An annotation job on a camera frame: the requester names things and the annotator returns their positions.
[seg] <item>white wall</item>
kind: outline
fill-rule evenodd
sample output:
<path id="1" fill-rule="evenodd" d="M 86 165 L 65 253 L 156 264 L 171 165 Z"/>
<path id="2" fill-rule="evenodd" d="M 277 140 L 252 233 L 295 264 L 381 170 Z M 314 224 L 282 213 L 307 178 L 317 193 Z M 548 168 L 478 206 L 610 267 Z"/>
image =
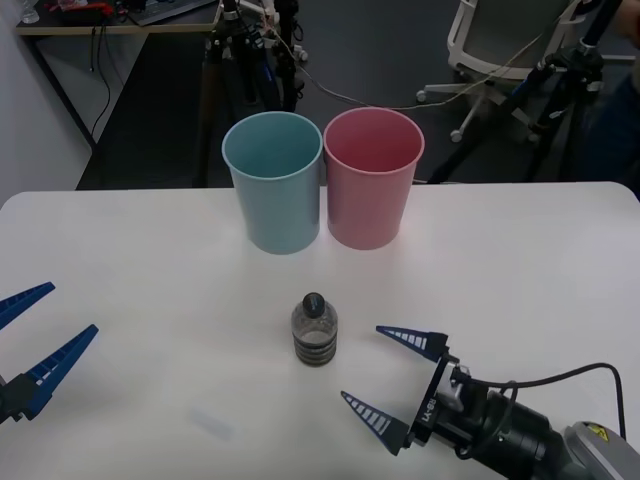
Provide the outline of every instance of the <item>white wall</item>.
<path id="1" fill-rule="evenodd" d="M 14 0 L 0 0 L 0 206 L 23 191 L 74 190 L 91 156 L 71 117 L 14 33 L 18 21 Z M 116 67 L 125 81 L 145 38 L 109 37 Z M 106 89 L 98 73 L 89 72 L 89 37 L 50 37 L 39 46 L 91 128 L 106 103 Z M 101 64 L 112 100 L 96 137 L 122 91 L 104 50 L 103 44 Z"/>

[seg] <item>white chair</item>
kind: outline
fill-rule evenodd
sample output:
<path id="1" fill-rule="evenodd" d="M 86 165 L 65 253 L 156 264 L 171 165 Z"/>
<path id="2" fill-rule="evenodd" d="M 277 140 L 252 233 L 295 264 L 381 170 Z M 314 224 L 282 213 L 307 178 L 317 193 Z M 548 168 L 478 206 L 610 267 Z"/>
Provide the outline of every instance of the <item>white chair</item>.
<path id="1" fill-rule="evenodd" d="M 449 65 L 471 80 L 469 83 L 425 85 L 417 92 L 416 99 L 424 103 L 429 92 L 460 93 L 492 73 L 499 78 L 465 91 L 465 95 L 476 96 L 476 99 L 462 125 L 451 132 L 453 142 L 462 140 L 465 129 L 486 101 L 499 105 L 505 100 L 494 82 L 515 86 L 542 58 L 575 41 L 575 26 L 585 17 L 574 18 L 578 4 L 573 2 L 568 8 L 571 3 L 572 0 L 460 0 L 447 41 Z M 554 26 L 554 20 L 560 15 Z M 541 33 L 541 38 L 509 68 L 500 68 Z M 529 117 L 520 109 L 515 110 L 513 116 L 527 126 L 530 123 Z"/>

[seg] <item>bottle cap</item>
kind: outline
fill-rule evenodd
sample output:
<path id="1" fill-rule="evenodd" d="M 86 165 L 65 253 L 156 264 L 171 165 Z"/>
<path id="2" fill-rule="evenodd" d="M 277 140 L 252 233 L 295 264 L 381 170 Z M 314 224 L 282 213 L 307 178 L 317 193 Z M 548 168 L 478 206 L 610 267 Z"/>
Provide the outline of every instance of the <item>bottle cap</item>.
<path id="1" fill-rule="evenodd" d="M 308 293 L 302 300 L 302 309 L 309 318 L 318 318 L 324 315 L 325 302 L 319 293 Z"/>

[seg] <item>warning sticker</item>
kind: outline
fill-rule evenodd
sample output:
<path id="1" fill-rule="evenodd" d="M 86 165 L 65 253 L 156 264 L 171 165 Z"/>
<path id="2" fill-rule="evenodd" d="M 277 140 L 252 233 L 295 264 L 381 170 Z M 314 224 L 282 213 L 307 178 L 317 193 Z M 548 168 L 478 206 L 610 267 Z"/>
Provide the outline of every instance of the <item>warning sticker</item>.
<path id="1" fill-rule="evenodd" d="M 605 442 L 609 443 L 609 435 L 607 434 L 607 430 L 604 427 L 596 425 L 595 423 L 590 423 L 587 425 L 587 428 L 598 435 Z"/>

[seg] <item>tripod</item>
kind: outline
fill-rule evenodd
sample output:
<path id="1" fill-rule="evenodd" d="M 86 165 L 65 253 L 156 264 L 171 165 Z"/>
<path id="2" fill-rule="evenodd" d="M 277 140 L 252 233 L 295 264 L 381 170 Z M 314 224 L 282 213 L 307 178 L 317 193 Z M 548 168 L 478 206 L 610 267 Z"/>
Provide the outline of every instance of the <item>tripod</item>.
<path id="1" fill-rule="evenodd" d="M 209 153 L 213 138 L 215 114 L 220 95 L 224 96 L 229 111 L 232 111 L 231 99 L 223 81 L 222 60 L 227 46 L 238 65 L 244 101 L 257 103 L 257 95 L 267 111 L 285 110 L 293 112 L 304 83 L 296 77 L 296 65 L 289 55 L 288 47 L 293 51 L 292 37 L 295 15 L 298 12 L 297 0 L 276 0 L 275 8 L 280 15 L 280 38 L 287 45 L 278 42 L 273 46 L 276 57 L 276 75 L 282 81 L 282 101 L 276 79 L 268 63 L 264 40 L 260 32 L 247 25 L 240 16 L 236 0 L 223 2 L 222 18 L 205 41 L 205 54 L 202 63 L 200 85 L 200 107 L 198 133 L 196 140 L 196 169 L 193 178 L 194 188 L 205 188 L 209 173 Z"/>
<path id="2" fill-rule="evenodd" d="M 527 78 L 498 106 L 486 123 L 464 137 L 460 147 L 435 170 L 427 183 L 438 184 L 447 181 L 485 138 L 510 118 L 514 110 L 522 107 L 558 69 L 566 71 L 560 76 L 537 122 L 531 126 L 531 130 L 540 136 L 540 140 L 535 147 L 524 181 L 533 181 L 542 162 L 549 155 L 560 126 L 571 112 L 567 143 L 558 174 L 560 181 L 568 180 L 573 169 L 574 153 L 582 142 L 587 109 L 593 105 L 602 88 L 604 61 L 597 51 L 597 46 L 621 3 L 622 0 L 605 0 L 579 45 L 561 49 L 538 63 Z"/>

